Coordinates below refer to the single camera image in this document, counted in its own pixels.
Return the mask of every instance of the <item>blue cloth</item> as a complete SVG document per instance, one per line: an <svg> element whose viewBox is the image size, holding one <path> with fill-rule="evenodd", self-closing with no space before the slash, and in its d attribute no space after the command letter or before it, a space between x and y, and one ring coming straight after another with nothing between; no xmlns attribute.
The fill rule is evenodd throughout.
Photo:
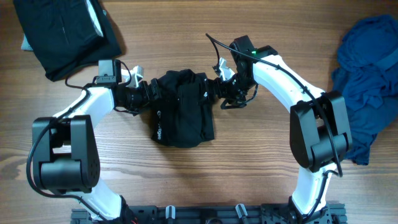
<svg viewBox="0 0 398 224"><path fill-rule="evenodd" d="M398 23L389 15L359 21L338 49L331 78L346 102L353 148L345 158L369 164L377 134L398 115Z"/></svg>

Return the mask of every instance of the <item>wooden floor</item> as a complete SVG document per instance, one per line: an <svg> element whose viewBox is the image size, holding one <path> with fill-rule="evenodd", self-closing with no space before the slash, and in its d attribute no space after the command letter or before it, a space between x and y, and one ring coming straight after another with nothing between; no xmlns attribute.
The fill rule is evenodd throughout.
<svg viewBox="0 0 398 224"><path fill-rule="evenodd" d="M33 53L20 49L22 29L11 1L0 1L0 223L68 223L72 200L35 194L25 164L31 125L67 107L80 92L52 83ZM398 16L398 1L105 1L131 68L145 80L167 70L191 68L215 78L213 46L250 36L256 47L271 45L290 68L330 90L342 36L356 21L378 14ZM230 54L221 50L231 62ZM71 83L97 74L87 68ZM284 203L299 165L289 147L289 114L267 90L243 110L214 106L216 139L192 149L163 147L150 140L149 115L112 112L95 129L101 176L130 205L259 205ZM343 163L326 199L345 203L349 223L398 221L398 123L377 138L369 166Z"/></svg>

